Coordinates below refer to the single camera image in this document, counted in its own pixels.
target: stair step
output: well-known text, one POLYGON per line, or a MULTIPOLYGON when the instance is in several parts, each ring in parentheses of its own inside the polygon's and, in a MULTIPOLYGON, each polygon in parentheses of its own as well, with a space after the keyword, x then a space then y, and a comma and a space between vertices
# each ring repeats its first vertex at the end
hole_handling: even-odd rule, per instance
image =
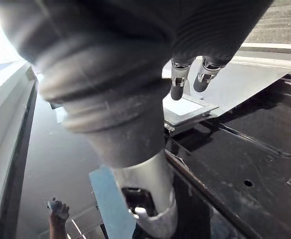
POLYGON ((267 23, 279 23, 279 22, 291 22, 291 17, 281 17, 281 18, 266 18, 261 19, 259 24, 267 24, 267 23))
POLYGON ((289 28, 291 22, 278 22, 278 23, 261 23, 259 22, 255 29, 269 29, 269 28, 289 28))
POLYGON ((254 29, 245 42, 291 44, 291 27, 254 29))
POLYGON ((262 19, 291 17, 291 5, 270 7, 262 19))

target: black panel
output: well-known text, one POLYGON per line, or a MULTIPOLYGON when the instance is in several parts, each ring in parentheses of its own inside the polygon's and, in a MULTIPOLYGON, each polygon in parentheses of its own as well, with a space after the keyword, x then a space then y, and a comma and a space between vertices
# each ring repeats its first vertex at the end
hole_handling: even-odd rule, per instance
POLYGON ((176 168, 250 237, 291 238, 290 99, 282 79, 233 113, 168 138, 188 170, 176 168))

